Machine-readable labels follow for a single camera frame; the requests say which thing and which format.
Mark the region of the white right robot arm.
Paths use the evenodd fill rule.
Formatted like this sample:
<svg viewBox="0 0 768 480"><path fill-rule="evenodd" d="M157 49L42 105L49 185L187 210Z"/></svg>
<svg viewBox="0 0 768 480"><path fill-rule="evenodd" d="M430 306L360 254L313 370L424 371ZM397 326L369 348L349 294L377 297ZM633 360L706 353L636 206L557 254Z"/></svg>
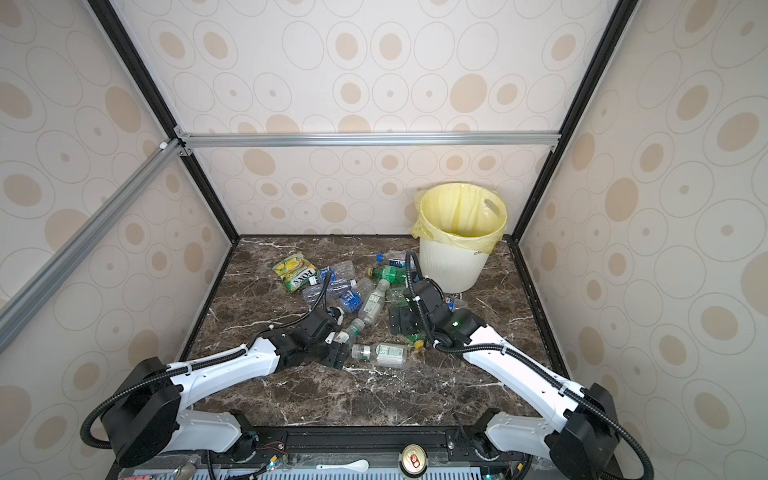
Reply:
<svg viewBox="0 0 768 480"><path fill-rule="evenodd" d="M586 388L554 373L471 310L451 310L439 285L422 272L415 251L406 252L404 265L405 297L428 344L491 374L539 414L490 413L478 427L481 447L547 459L568 479L611 479L608 465L619 444L626 443L642 466L642 478L654 478L650 456L620 425L607 389Z"/></svg>

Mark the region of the clear bottle blue label small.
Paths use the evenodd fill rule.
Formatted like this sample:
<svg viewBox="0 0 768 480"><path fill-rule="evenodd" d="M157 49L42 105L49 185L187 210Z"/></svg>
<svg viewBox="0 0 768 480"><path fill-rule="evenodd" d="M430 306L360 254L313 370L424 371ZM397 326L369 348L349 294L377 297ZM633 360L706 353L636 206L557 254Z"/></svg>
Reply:
<svg viewBox="0 0 768 480"><path fill-rule="evenodd" d="M345 314L357 312L363 305L363 300L354 290L347 290L338 298L339 307Z"/></svg>

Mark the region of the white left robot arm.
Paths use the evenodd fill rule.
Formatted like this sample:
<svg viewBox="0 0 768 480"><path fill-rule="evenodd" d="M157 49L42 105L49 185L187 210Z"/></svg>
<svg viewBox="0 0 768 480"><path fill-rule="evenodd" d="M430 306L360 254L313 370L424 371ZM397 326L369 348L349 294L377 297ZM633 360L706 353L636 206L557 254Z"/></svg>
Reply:
<svg viewBox="0 0 768 480"><path fill-rule="evenodd" d="M327 339L344 312L320 295L310 310L258 333L249 343L204 358L162 363L143 360L83 420L79 436L112 451L123 468L159 454L208 451L242 462L258 448L258 434L241 412L197 411L194 404L231 386L310 363L339 366L341 350Z"/></svg>

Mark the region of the clear bottle white green label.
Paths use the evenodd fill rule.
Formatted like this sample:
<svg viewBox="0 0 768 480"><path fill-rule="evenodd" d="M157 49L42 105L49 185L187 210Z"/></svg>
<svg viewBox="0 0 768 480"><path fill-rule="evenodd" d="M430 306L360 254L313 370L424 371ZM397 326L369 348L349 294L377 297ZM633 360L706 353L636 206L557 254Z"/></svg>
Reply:
<svg viewBox="0 0 768 480"><path fill-rule="evenodd" d="M339 332L333 339L334 343L353 345L359 334L365 329L366 324L360 318L355 318L351 323Z"/></svg>

